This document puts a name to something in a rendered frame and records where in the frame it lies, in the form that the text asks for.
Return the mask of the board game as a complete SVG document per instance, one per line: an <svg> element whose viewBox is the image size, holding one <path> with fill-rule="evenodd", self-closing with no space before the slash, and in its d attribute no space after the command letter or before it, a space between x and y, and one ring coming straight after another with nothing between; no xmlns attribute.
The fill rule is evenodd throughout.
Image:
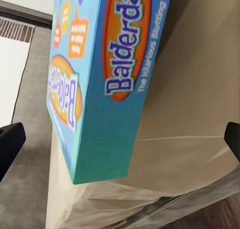
<svg viewBox="0 0 240 229"><path fill-rule="evenodd" d="M46 106L74 185L126 178L170 0L54 0Z"/></svg>

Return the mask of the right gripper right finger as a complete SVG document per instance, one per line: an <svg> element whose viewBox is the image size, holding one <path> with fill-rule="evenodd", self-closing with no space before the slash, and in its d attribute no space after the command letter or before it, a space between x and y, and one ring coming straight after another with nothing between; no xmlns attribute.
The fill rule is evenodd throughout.
<svg viewBox="0 0 240 229"><path fill-rule="evenodd" d="M235 122L229 122L227 124L224 140L235 154L240 162L240 124Z"/></svg>

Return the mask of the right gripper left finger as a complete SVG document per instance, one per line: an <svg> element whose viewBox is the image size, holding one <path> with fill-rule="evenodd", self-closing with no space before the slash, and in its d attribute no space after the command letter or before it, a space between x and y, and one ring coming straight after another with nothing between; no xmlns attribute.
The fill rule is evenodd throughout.
<svg viewBox="0 0 240 229"><path fill-rule="evenodd" d="M0 127L0 182L26 142L22 122Z"/></svg>

